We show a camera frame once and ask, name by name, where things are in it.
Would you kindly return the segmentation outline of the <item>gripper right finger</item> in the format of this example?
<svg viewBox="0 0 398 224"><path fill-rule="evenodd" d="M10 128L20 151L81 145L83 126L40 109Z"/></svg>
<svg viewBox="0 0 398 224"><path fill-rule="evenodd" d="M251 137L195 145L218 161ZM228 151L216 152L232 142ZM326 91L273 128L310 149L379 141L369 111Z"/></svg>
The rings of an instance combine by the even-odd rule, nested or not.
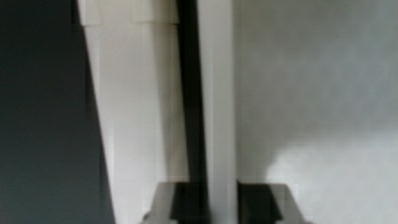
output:
<svg viewBox="0 0 398 224"><path fill-rule="evenodd" d="M239 184L241 224L312 224L287 184Z"/></svg>

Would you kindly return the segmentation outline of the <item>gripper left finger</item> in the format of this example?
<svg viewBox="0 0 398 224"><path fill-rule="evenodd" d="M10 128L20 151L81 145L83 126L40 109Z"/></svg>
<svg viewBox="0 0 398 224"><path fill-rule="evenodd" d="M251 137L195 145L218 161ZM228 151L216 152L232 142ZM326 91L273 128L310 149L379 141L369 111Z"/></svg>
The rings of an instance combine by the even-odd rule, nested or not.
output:
<svg viewBox="0 0 398 224"><path fill-rule="evenodd" d="M161 183L141 224L211 224L209 193L200 183Z"/></svg>

